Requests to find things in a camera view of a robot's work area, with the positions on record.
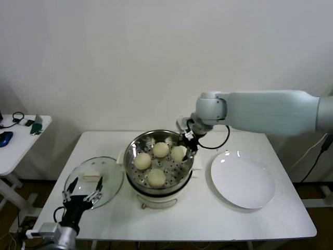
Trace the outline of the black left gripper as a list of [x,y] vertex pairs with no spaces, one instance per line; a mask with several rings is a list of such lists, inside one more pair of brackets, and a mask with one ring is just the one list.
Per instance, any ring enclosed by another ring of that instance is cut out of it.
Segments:
[[103,177],[100,177],[96,189],[93,193],[86,196],[72,196],[75,186],[78,182],[78,177],[76,177],[67,187],[65,191],[62,192],[63,205],[66,209],[65,215],[62,219],[63,227],[78,227],[79,222],[83,213],[86,210],[92,208],[93,204],[96,204],[102,197],[103,188]]

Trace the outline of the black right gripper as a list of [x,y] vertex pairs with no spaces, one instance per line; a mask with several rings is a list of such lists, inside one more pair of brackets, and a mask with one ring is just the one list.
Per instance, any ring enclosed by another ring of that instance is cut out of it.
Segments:
[[187,148],[182,162],[187,161],[188,159],[194,159],[198,151],[198,139],[191,129],[185,130],[182,133],[182,141]]

